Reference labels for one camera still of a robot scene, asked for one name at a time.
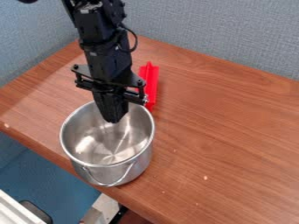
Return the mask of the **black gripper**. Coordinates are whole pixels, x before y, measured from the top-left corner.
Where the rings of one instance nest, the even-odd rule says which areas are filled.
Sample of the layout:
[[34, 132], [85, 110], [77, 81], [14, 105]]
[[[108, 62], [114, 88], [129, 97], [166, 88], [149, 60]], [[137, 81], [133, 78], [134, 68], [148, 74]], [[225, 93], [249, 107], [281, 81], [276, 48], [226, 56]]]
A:
[[132, 71], [130, 50], [85, 50], [86, 64], [74, 64], [76, 86], [92, 92], [104, 120], [117, 123], [128, 112], [128, 103], [145, 104], [145, 81]]

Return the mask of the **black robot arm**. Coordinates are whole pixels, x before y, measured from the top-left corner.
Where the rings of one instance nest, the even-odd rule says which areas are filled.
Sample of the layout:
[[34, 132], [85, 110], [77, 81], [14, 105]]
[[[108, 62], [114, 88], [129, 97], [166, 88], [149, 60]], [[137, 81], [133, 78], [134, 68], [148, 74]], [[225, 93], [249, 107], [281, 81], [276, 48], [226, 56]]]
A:
[[98, 112], [118, 123], [128, 104], [145, 104], [145, 81], [132, 71], [134, 32], [124, 25], [122, 0], [60, 0], [78, 32], [78, 47], [86, 63], [73, 65], [76, 87], [92, 93]]

